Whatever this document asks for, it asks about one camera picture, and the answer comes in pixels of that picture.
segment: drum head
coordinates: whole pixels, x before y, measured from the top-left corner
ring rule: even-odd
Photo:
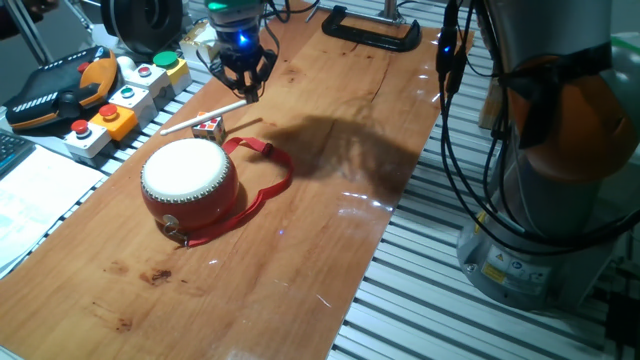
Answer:
[[[222,148],[211,141],[174,141],[151,155],[143,166],[143,189],[162,202],[192,201],[222,183],[229,161]]]

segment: keyboard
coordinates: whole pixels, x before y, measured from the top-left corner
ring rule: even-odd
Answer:
[[[0,130],[0,179],[20,164],[35,148],[31,141]]]

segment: blue led light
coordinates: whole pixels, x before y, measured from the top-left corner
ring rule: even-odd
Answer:
[[[249,42],[249,39],[244,37],[244,35],[240,34],[240,45],[246,45]]]

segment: wood grain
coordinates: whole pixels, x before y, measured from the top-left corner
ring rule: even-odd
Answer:
[[[392,54],[325,36],[325,16],[272,25],[282,53],[263,99],[225,118],[230,136],[290,152],[291,188],[242,228],[177,249],[139,174],[190,132],[154,135],[0,281],[0,344],[26,359],[326,356],[439,109],[437,30]],[[234,99],[211,81],[165,128]],[[248,199],[283,173],[248,150],[232,159]]]

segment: red button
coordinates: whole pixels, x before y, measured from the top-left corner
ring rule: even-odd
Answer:
[[[78,135],[82,135],[89,131],[89,123],[86,120],[76,120],[71,124],[71,130]]]
[[[100,108],[100,115],[102,117],[109,117],[115,115],[118,112],[118,107],[113,104],[108,104]]]
[[[80,66],[78,66],[78,72],[82,74],[85,70],[87,70],[89,65],[91,64],[89,64],[88,62],[83,62],[82,64],[80,64]]]

